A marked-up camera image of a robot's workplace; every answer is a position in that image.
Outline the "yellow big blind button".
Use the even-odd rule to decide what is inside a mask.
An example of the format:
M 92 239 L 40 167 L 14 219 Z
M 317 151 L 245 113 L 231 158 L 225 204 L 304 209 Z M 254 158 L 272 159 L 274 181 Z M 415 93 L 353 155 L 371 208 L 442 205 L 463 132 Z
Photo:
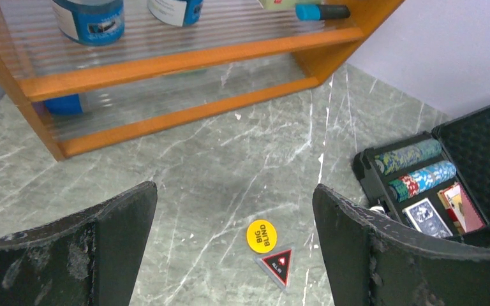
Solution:
M 259 254 L 266 254 L 275 248 L 278 241 L 278 234 L 271 222 L 258 219 L 248 226 L 246 241 L 252 251 Z

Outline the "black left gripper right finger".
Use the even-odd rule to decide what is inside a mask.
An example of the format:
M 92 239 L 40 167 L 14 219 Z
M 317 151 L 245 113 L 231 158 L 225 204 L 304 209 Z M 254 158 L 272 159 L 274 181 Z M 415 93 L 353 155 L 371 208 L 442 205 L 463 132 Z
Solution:
M 490 249 L 425 235 L 322 184 L 312 205 L 336 305 L 490 305 Z

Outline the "blue card deck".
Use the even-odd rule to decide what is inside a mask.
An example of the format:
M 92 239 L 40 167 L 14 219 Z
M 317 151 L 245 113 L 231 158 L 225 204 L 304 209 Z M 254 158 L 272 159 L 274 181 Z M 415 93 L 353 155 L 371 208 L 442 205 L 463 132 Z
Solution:
M 417 231 L 425 235 L 436 238 L 447 238 L 453 235 L 427 198 L 405 207 L 402 213 Z

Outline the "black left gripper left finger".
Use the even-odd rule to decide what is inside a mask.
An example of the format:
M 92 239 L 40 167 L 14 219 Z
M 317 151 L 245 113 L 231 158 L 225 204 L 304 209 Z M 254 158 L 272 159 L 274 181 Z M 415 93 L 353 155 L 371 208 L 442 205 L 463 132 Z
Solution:
M 0 238 L 0 305 L 128 305 L 158 190 L 145 181 L 102 203 Z

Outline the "black poker case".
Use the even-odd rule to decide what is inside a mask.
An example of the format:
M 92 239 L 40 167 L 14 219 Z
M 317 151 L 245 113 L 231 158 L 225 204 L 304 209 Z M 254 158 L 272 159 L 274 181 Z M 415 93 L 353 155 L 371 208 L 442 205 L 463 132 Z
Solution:
M 363 150 L 352 167 L 391 219 L 438 238 L 473 234 L 490 248 L 490 106 Z

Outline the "triangular all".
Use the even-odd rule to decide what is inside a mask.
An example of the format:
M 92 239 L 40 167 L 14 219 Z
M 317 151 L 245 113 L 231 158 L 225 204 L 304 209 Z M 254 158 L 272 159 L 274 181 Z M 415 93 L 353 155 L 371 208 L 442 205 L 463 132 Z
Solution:
M 271 252 L 259 254 L 253 258 L 254 262 L 284 293 L 288 291 L 290 285 L 294 249 L 295 247 L 292 244 L 283 245 Z

